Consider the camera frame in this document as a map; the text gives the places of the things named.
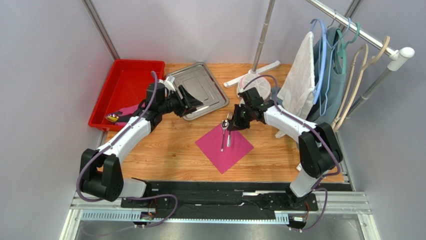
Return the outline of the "silver fork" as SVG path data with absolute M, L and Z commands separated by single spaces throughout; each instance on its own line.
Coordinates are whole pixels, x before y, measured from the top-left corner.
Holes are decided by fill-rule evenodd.
M 233 112 L 229 111 L 228 114 L 227 114 L 227 125 L 228 126 L 231 125 L 232 118 L 233 118 Z M 228 130 L 228 137 L 227 137 L 227 147 L 228 148 L 231 147 L 231 142 L 232 142 L 231 132 Z

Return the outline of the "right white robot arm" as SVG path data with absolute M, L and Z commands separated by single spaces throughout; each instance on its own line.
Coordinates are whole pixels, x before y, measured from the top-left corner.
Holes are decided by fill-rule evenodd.
M 252 121 L 258 121 L 284 132 L 298 144 L 301 170 L 287 190 L 291 197 L 305 197 L 330 170 L 339 167 L 343 155 L 330 124 L 301 119 L 273 100 L 265 101 L 254 87 L 238 95 L 243 103 L 234 106 L 228 131 L 249 129 Z

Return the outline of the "silver spoon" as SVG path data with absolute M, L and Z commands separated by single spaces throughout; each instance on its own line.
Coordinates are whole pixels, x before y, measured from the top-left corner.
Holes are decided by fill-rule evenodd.
M 229 126 L 229 121 L 227 119 L 222 120 L 221 124 L 220 124 L 221 128 L 222 128 L 222 142 L 221 142 L 221 147 L 220 147 L 220 151 L 223 152 L 225 147 L 228 146 L 228 126 Z

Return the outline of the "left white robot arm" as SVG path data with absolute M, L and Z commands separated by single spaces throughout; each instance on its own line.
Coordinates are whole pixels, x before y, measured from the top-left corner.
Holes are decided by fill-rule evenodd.
M 162 121 L 165 114 L 186 116 L 203 106 L 183 85 L 168 90 L 159 80 L 151 83 L 146 98 L 126 125 L 107 143 L 97 149 L 86 149 L 81 155 L 76 182 L 78 196 L 87 202 L 113 202 L 118 198 L 145 199 L 148 183 L 124 178 L 121 165 L 130 151 Z

